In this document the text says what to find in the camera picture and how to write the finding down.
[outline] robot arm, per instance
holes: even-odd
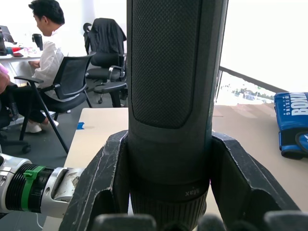
[[[0,154],[0,213],[29,211],[63,218],[83,170],[38,166]]]

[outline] black cylindrical object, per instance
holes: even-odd
[[[32,41],[36,43],[41,51],[43,50],[43,40],[41,34],[33,34]]]
[[[54,168],[24,164],[14,174],[5,197],[8,210],[40,213],[47,181]]]
[[[128,0],[131,198],[159,229],[205,211],[227,3]]]

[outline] blue tape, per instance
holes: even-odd
[[[84,124],[84,122],[79,122],[77,125],[77,130],[84,130],[84,128],[82,127]]]

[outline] balcony railing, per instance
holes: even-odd
[[[236,71],[232,71],[230,69],[227,69],[223,66],[220,66],[219,67],[219,72],[218,72],[218,77],[217,77],[217,84],[216,84],[216,92],[215,92],[215,102],[217,102],[217,98],[218,98],[218,94],[219,94],[219,89],[220,89],[220,84],[221,84],[221,79],[222,79],[222,74],[223,72],[226,72],[228,74],[230,74],[231,76],[235,76],[235,77],[238,77],[238,78],[241,78],[249,83],[253,83],[261,88],[264,88],[266,90],[269,90],[269,91],[272,91],[274,93],[278,93],[278,92],[288,92],[284,89],[281,89],[281,88],[278,88],[278,87],[275,87],[273,85],[270,85],[270,84],[267,84],[267,83],[264,83],[260,80],[257,80],[257,79],[254,79],[254,78],[251,78],[251,77],[248,77],[246,75],[243,75],[243,74],[240,74]]]

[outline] white shirt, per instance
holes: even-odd
[[[78,57],[87,55],[85,41],[81,34],[68,31],[65,25],[53,31],[48,41],[43,43],[43,53],[39,60],[40,68],[35,69],[33,77],[44,80],[38,88],[49,87],[57,75],[60,64],[65,56]],[[46,92],[49,97],[58,101],[68,101],[75,97],[65,100],[58,99],[54,90]]]

